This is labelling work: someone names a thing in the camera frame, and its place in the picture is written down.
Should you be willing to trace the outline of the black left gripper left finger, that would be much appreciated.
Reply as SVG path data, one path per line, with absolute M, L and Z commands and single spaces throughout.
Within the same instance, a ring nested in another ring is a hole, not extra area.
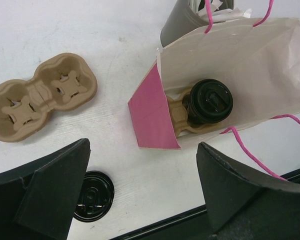
M 65 240 L 90 158 L 79 139 L 0 173 L 0 240 Z

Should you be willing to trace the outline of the beige pink paper bag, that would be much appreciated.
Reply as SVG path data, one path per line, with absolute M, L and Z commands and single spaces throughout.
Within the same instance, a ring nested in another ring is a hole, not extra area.
M 159 50 L 128 102 L 138 146 L 176 150 L 215 138 L 228 127 L 244 130 L 275 116 L 300 113 L 300 20 L 269 18 L 199 27 Z M 200 133 L 177 138 L 166 95 L 214 77 L 234 98 L 230 115 Z

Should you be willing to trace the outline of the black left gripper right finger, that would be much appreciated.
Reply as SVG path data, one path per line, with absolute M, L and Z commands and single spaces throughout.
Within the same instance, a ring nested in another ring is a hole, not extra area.
M 214 240 L 300 240 L 300 183 L 282 180 L 205 142 L 197 169 Z

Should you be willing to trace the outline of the dark coffee cup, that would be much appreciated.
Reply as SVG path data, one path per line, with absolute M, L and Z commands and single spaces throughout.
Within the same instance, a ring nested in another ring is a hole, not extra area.
M 195 94 L 187 93 L 182 99 L 182 105 L 187 112 L 187 121 L 190 125 L 203 125 L 205 119 L 203 118 L 203 110 L 199 104 L 199 97 Z

